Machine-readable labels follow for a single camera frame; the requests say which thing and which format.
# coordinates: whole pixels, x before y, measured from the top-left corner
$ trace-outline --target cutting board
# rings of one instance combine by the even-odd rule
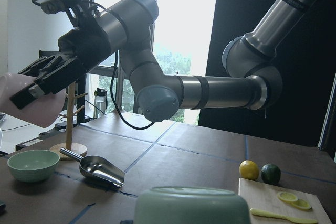
[[[288,191],[296,194],[298,198],[307,200],[310,205],[310,210],[297,209],[277,197],[277,192]],[[321,202],[316,195],[307,194],[302,191],[295,191],[283,187],[272,186],[265,183],[239,179],[238,194],[242,196],[248,203],[249,208],[259,208],[266,211],[275,212],[277,214],[288,215],[293,217],[316,219],[319,224],[332,224],[327,213],[321,205]],[[284,224],[290,223],[288,220],[267,218],[251,215],[251,224]]]

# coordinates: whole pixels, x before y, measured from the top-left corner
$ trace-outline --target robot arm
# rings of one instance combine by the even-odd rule
[[[21,71],[36,79],[11,100],[23,108],[57,93],[120,50],[121,68],[152,122],[169,119],[178,108],[265,108],[282,90],[280,73],[271,64],[276,47],[314,1],[276,0],[253,32],[225,48],[222,61],[231,77],[200,77],[161,70],[150,49],[149,26],[159,14],[155,0],[121,0],[96,17],[94,7],[86,9],[81,0],[46,0],[44,12],[66,12],[75,28],[59,38],[59,52]]]

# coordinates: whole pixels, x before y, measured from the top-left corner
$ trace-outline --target metal scoop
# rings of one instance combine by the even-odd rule
[[[61,148],[59,152],[78,161],[80,173],[84,177],[112,182],[117,187],[124,183],[125,173],[103,157],[82,157],[65,148]]]

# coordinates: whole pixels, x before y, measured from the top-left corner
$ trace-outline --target black backdrop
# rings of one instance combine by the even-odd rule
[[[216,0],[207,76],[228,76],[225,46],[253,31],[275,0]],[[305,146],[317,146],[336,72],[336,0],[317,0],[277,48],[273,60],[283,93],[267,118],[238,108],[202,109],[199,125]],[[336,139],[329,149],[335,154]]]

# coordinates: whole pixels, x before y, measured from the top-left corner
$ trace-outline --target table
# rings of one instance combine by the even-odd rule
[[[123,113],[138,127],[148,121]],[[23,150],[49,149],[65,141],[51,136]],[[238,193],[239,165],[250,159],[282,170],[279,186],[315,194],[336,223],[336,164],[315,147],[298,146],[165,120],[138,131],[111,113],[73,130],[73,142],[125,171],[115,189],[83,177],[76,161],[60,161],[51,178],[25,184],[9,173],[9,154],[0,158],[1,223],[120,223],[132,220],[137,197],[154,186],[201,186]]]

